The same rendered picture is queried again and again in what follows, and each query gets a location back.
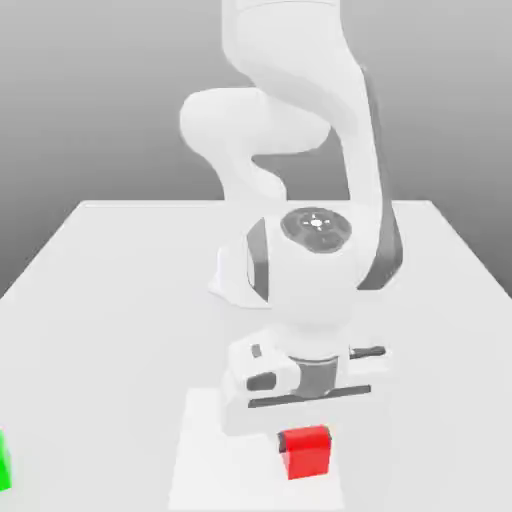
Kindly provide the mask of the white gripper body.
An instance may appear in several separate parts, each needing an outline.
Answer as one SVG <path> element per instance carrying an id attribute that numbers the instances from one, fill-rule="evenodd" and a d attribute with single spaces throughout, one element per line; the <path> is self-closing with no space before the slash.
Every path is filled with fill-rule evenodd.
<path id="1" fill-rule="evenodd" d="M 231 375 L 224 375 L 220 387 L 221 425 L 227 435 L 242 436 L 328 424 L 340 419 L 349 406 L 371 396 L 371 384 L 357 384 L 311 399 L 293 394 L 250 398 L 236 389 Z"/>

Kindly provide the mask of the small red cube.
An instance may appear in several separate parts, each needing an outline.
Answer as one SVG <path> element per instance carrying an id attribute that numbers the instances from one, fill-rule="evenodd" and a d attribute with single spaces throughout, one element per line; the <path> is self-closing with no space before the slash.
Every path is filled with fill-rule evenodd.
<path id="1" fill-rule="evenodd" d="M 332 436 L 325 425 L 280 431 L 278 450 L 289 480 L 325 475 L 329 471 Z"/>

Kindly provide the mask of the small green cube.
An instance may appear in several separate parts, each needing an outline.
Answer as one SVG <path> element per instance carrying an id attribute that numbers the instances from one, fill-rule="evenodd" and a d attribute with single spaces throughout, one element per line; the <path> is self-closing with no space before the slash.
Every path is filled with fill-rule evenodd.
<path id="1" fill-rule="evenodd" d="M 12 470 L 10 454 L 5 434 L 0 429 L 0 492 L 10 489 L 12 486 Z"/>

